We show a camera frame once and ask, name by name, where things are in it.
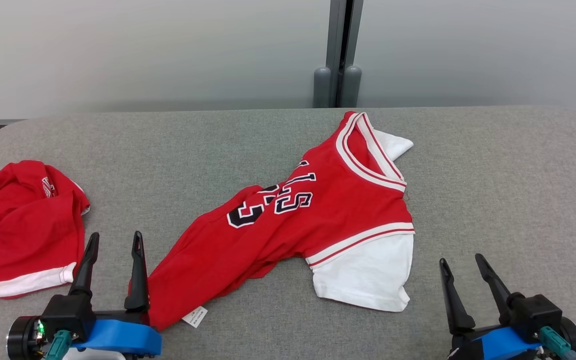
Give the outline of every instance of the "red stripe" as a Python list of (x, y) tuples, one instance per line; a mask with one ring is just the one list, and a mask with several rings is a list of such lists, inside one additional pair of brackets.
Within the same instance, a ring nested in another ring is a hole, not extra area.
[(365, 242), (366, 240), (373, 239), (374, 237), (379, 237), (379, 235), (384, 235), (384, 234), (389, 234), (389, 233), (397, 233), (397, 232), (400, 232), (400, 231), (414, 231), (414, 228), (395, 228), (395, 229), (393, 229), (393, 230), (386, 230), (386, 231), (379, 232), (378, 234), (374, 234), (374, 235), (370, 235), (370, 236), (368, 236), (368, 237), (364, 237), (363, 239), (359, 239), (359, 240), (355, 241), (354, 243), (349, 244), (348, 246), (346, 246), (345, 248), (342, 248), (341, 250), (338, 250), (338, 251), (335, 251), (335, 252), (331, 253), (330, 255), (324, 257), (324, 258), (321, 259), (321, 260), (318, 260), (318, 261), (313, 262), (312, 264), (310, 264), (310, 267), (313, 267), (313, 266), (315, 266), (315, 265), (317, 265), (317, 264), (320, 264), (321, 262), (325, 262), (326, 260), (328, 260), (328, 259), (332, 258), (333, 256), (341, 253), (342, 251), (346, 251), (346, 250), (348, 250), (349, 248), (352, 248), (353, 246), (356, 246), (356, 245), (359, 244), (359, 243)]
[(350, 152), (350, 148), (348, 148), (348, 137), (350, 136), (350, 134), (353, 132), (354, 129), (355, 129), (355, 125), (353, 124), (352, 126), (350, 126), (348, 132), (346, 132), (345, 135), (343, 135), (343, 141), (342, 141), (343, 151), (345, 151), (346, 155), (348, 155), (348, 158), (350, 158), (350, 161), (354, 164), (354, 166), (358, 167), (359, 170), (362, 171), (362, 173), (364, 173), (364, 174), (366, 174), (372, 178), (377, 178), (378, 180), (382, 180), (383, 182), (387, 182), (387, 183), (391, 183), (391, 184), (397, 184), (397, 185), (401, 185), (402, 187), (406, 187), (405, 183), (398, 182), (398, 181), (392, 180), (392, 179), (387, 178), (387, 177), (375, 177), (372, 173), (367, 172), (362, 167), (363, 165), (358, 164), (358, 162), (355, 161), (355, 156), (353, 155), (352, 152)]
[(393, 162), (391, 161), (390, 158), (388, 158), (388, 155), (386, 155), (386, 153), (384, 152), (384, 150), (382, 149), (382, 144), (379, 143), (379, 141), (377, 141), (377, 137), (375, 137), (375, 133), (373, 132), (373, 130), (371, 129), (371, 126), (368, 123), (368, 119), (366, 119), (366, 114), (362, 114), (361, 117), (363, 117), (363, 121), (366, 123), (366, 128), (368, 128), (368, 132), (370, 133), (370, 136), (372, 137), (372, 141), (374, 141), (374, 143), (377, 145), (377, 148), (379, 149), (379, 152), (381, 152), (381, 155), (384, 159), (386, 159), (386, 162), (390, 165), (390, 168), (392, 169), (392, 171), (395, 172), (395, 174), (397, 174), (397, 176), (401, 179), (402, 178), (402, 174), (400, 174), (397, 171), (397, 168), (395, 167), (395, 165), (393, 164)]

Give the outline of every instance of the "red and white t-shirt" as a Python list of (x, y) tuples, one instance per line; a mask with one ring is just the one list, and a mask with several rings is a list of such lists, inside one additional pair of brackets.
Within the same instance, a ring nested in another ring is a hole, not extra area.
[(148, 278), (151, 325), (163, 330), (295, 256), (320, 297), (404, 310), (414, 228), (391, 160), (411, 146), (346, 112), (286, 181), (247, 187), (190, 225)]
[(73, 282), (83, 255), (82, 189), (39, 161), (0, 171), (0, 297)]

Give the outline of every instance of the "jersey number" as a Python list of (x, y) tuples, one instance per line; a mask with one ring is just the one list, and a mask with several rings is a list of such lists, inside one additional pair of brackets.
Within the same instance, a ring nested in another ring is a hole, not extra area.
[[(298, 167), (307, 166), (308, 161), (302, 160)], [(274, 213), (283, 214), (286, 212), (292, 212), (298, 208), (310, 207), (311, 201), (313, 200), (313, 193), (311, 192), (298, 192), (292, 193), (291, 185), (297, 182), (316, 182), (317, 176), (314, 172), (309, 172), (306, 175), (301, 175), (293, 177), (281, 187), (279, 190), (279, 185), (273, 185), (266, 187), (265, 189), (258, 192), (258, 194), (267, 194), (263, 196), (263, 203), (256, 203), (253, 205), (248, 205), (245, 201), (231, 210), (228, 213), (228, 223), (234, 228), (241, 228), (242, 226), (254, 224), (255, 221), (263, 214), (267, 206), (272, 204), (272, 201), (276, 198), (274, 202)]]

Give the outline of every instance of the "gray table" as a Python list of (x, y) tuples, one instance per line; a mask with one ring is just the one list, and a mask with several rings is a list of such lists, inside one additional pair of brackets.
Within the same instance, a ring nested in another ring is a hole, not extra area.
[[(414, 147), (396, 160), (416, 237), (404, 312), (315, 295), (304, 260), (279, 264), (205, 305), (199, 328), (163, 332), (165, 359), (443, 359), (450, 349), (438, 261), (446, 257), (478, 325), (498, 314), (474, 254), (511, 291), (544, 294), (576, 322), (576, 112), (544, 107), (366, 109)], [(238, 190), (284, 180), (343, 109), (131, 112), (57, 116), (0, 130), (0, 169), (37, 159), (86, 191), (99, 231), (93, 306), (121, 309), (128, 247), (141, 230), (150, 270), (193, 219)], [(0, 359), (13, 319), (54, 294), (0, 300)]]

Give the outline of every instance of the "clothing tag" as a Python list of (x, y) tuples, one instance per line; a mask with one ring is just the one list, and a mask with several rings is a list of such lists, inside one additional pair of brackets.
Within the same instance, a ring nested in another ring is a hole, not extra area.
[(193, 328), (197, 328), (199, 324), (201, 324), (207, 312), (208, 310), (204, 309), (203, 306), (199, 306), (195, 310), (192, 310), (188, 315), (182, 317), (181, 320), (192, 325)]

